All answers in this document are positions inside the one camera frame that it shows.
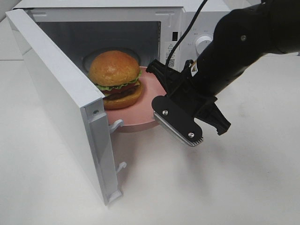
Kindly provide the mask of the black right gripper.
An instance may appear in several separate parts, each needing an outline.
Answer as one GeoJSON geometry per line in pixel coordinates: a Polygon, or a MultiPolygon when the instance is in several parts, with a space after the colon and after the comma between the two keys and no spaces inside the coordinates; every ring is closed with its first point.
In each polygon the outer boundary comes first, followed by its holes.
{"type": "Polygon", "coordinates": [[[194,119],[215,127],[218,135],[226,133],[231,123],[215,104],[216,95],[259,58],[259,53],[250,50],[210,44],[197,60],[187,60],[181,72],[153,60],[146,72],[154,74],[166,91],[152,100],[155,120],[192,147],[203,141],[202,129],[194,119]]]}

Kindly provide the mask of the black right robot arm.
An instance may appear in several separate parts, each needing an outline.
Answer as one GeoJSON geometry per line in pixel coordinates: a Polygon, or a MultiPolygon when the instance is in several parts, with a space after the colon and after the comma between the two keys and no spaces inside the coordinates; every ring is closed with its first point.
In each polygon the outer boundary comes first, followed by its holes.
{"type": "Polygon", "coordinates": [[[187,60],[181,72],[158,60],[148,65],[146,71],[156,76],[166,92],[151,102],[154,118],[189,146],[203,140],[195,119],[222,135],[231,124],[215,104],[217,94],[260,57],[299,49],[299,1],[263,0],[235,9],[219,20],[212,42],[196,60],[187,60]]]}

